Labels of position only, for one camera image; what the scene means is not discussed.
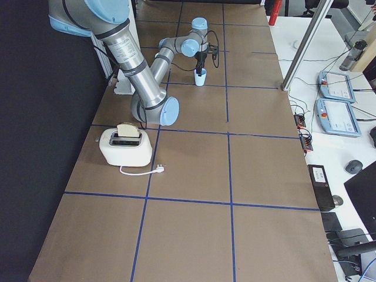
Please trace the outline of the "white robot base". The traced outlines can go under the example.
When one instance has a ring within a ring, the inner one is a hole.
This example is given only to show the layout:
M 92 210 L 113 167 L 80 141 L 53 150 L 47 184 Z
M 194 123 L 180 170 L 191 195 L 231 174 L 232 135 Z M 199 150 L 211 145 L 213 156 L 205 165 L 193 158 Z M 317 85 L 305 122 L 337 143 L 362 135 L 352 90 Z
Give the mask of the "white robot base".
M 136 45 L 138 48 L 140 48 L 140 43 L 139 43 L 139 37 L 137 33 L 137 28 L 136 28 L 136 5 L 137 5 L 137 0 L 129 0 L 129 31 L 133 36 L 133 39 L 136 42 Z M 124 76 L 124 74 L 119 70 L 118 75 L 117 75 L 117 82 L 114 88 L 114 93 L 117 95 L 133 95 L 135 92 L 135 88 L 132 86 L 130 83 L 130 80 Z

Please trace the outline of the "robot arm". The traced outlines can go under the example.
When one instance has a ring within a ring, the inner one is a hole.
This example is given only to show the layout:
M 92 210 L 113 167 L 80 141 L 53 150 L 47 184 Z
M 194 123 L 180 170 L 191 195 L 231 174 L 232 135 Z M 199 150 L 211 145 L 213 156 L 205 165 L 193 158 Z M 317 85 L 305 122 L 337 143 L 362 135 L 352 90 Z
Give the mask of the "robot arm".
M 53 29 L 76 36 L 95 37 L 104 42 L 119 69 L 135 89 L 132 115 L 140 122 L 170 126 L 179 115 L 179 102 L 160 88 L 176 54 L 186 57 L 204 55 L 208 23 L 194 18 L 188 35 L 165 38 L 159 53 L 148 65 L 130 30 L 128 1 L 49 1 L 49 19 Z

